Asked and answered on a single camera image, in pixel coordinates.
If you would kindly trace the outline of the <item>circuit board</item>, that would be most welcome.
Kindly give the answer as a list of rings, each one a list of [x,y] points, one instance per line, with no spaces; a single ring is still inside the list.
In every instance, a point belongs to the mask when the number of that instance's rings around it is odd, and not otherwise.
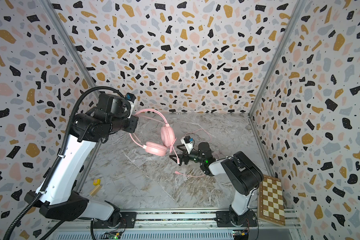
[[[122,237],[122,232],[108,232],[105,233],[105,239],[107,240],[120,240]]]
[[[248,230],[233,231],[233,238],[234,240],[248,240],[249,231]]]

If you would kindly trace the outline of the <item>left circuit board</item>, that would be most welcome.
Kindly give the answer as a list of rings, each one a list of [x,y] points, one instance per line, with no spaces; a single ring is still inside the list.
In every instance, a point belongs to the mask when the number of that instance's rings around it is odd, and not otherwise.
[[[120,240],[122,237],[122,232],[108,232],[105,233],[105,239],[107,240]]]

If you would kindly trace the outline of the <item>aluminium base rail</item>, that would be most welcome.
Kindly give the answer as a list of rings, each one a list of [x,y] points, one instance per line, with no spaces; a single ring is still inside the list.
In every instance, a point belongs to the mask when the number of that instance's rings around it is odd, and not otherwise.
[[[107,232],[112,230],[218,230],[239,229],[240,227],[230,223],[228,209],[142,209],[121,211],[121,225],[110,228],[105,223],[97,220],[94,230]],[[249,226],[255,230],[260,229],[301,229],[300,221],[292,209],[285,210],[285,224],[277,225],[257,216],[257,210],[251,210],[241,228]]]

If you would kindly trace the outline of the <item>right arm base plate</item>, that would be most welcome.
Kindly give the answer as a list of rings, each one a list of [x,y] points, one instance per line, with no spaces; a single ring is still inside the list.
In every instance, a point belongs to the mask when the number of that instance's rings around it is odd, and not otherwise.
[[[243,215],[237,215],[234,211],[217,211],[214,220],[219,228],[258,226],[257,216],[251,210],[248,210]]]

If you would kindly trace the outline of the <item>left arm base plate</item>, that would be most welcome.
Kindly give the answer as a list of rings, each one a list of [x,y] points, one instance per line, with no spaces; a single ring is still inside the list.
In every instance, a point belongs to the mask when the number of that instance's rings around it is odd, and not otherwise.
[[[97,220],[94,229],[133,229],[137,219],[137,212],[120,212],[110,217],[109,220]]]

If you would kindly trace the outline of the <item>right circuit board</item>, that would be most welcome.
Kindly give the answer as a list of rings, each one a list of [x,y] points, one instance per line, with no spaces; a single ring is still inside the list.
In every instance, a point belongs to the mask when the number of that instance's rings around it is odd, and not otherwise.
[[[248,240],[249,231],[248,230],[233,231],[233,238],[234,240]]]

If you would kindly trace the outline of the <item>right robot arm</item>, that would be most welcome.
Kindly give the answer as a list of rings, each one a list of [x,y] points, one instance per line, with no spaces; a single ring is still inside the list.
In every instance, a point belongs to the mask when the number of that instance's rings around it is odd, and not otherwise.
[[[234,200],[227,217],[217,217],[219,224],[240,227],[250,224],[250,201],[264,180],[262,171],[242,151],[232,156],[216,159],[209,143],[201,142],[198,148],[188,150],[188,144],[177,146],[181,154],[170,155],[179,166],[189,162],[199,163],[205,176],[227,175],[235,188]]]

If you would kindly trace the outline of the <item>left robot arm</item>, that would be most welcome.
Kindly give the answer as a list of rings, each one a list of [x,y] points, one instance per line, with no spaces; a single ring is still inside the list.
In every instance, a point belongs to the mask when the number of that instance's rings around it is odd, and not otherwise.
[[[100,94],[96,107],[73,116],[66,151],[61,155],[47,189],[34,205],[44,217],[61,221],[98,219],[109,228],[120,224],[122,215],[117,206],[82,197],[74,190],[74,185],[97,143],[105,143],[109,135],[118,131],[135,131],[138,118],[132,113],[136,103],[137,98],[131,93],[125,97]]]

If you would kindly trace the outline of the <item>yellow toy block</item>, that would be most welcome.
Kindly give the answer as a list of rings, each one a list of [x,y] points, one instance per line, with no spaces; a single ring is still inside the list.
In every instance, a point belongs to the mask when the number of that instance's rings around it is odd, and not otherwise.
[[[95,179],[94,181],[93,181],[93,185],[94,186],[98,186],[98,185],[100,185],[101,184],[101,179]]]

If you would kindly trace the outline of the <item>pink headphones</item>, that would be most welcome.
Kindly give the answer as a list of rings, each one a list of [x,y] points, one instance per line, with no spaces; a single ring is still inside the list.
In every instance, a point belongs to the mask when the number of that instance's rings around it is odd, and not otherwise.
[[[160,116],[161,120],[156,118],[149,118],[145,116],[144,113],[154,113]],[[142,127],[139,127],[139,134],[144,133],[146,142],[140,140],[136,134],[130,134],[131,140],[140,148],[144,149],[146,153],[156,155],[159,157],[164,157],[167,153],[172,153],[174,150],[174,144],[177,140],[173,128],[170,126],[167,118],[160,113],[158,110],[154,109],[142,109],[135,113],[135,117],[139,117],[140,114],[143,114],[143,118],[148,118],[159,122],[156,124],[156,129],[150,128],[147,124],[143,124]]]

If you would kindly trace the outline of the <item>wooden block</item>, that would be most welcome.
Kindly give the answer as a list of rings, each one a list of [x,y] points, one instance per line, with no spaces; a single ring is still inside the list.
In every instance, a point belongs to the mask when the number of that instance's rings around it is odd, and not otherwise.
[[[90,192],[90,196],[94,197],[102,188],[102,185],[96,185],[94,189]]]

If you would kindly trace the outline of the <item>wooden chessboard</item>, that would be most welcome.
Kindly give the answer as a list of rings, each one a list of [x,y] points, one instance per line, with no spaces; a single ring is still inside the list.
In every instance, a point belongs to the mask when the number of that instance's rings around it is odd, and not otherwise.
[[[277,226],[285,226],[282,183],[279,179],[264,175],[258,189],[258,219]]]

